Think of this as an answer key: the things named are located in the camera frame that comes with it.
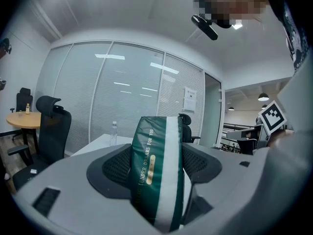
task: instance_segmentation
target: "white stripe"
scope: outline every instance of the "white stripe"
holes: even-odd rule
[[[154,226],[169,232],[174,215],[179,168],[178,118],[166,118],[163,170]]]

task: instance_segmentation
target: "chair seat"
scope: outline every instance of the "chair seat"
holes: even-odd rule
[[[19,190],[24,184],[46,169],[50,164],[41,159],[37,154],[32,156],[34,163],[13,175],[13,183],[16,190]],[[37,170],[37,174],[31,174],[30,170]]]

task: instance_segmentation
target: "wooden floor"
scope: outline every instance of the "wooden floor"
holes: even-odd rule
[[[2,161],[4,163],[4,166],[6,168],[6,172],[10,175],[10,179],[6,181],[7,186],[12,194],[15,194],[16,190],[12,182],[12,176],[17,173],[19,170],[26,167],[23,160],[21,159],[19,154],[14,154],[12,156],[9,156],[7,154],[7,150],[18,145],[23,145],[23,138],[22,135],[19,135],[14,138],[14,141],[12,141],[13,135],[5,136],[0,138],[0,155],[2,158]],[[28,139],[28,145],[31,154],[36,153],[35,146],[34,146],[34,140],[32,135],[27,135]]]

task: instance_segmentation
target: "chair armrest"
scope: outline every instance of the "chair armrest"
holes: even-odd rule
[[[16,147],[13,147],[11,149],[8,149],[8,155],[11,156],[13,154],[27,151],[28,149],[29,149],[29,147],[27,144],[16,146]]]

